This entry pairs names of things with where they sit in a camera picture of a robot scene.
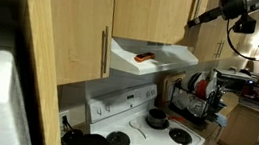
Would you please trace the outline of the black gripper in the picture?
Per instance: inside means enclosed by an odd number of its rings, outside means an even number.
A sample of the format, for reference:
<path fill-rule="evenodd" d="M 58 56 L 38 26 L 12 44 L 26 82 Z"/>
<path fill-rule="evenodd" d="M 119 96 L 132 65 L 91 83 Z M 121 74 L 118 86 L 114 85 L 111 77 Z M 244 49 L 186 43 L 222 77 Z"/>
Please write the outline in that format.
<path fill-rule="evenodd" d="M 220 0 L 219 7 L 206 11 L 204 14 L 188 21 L 189 28 L 203 23 L 211 22 L 222 14 L 225 20 L 237 18 L 248 11 L 248 0 Z"/>

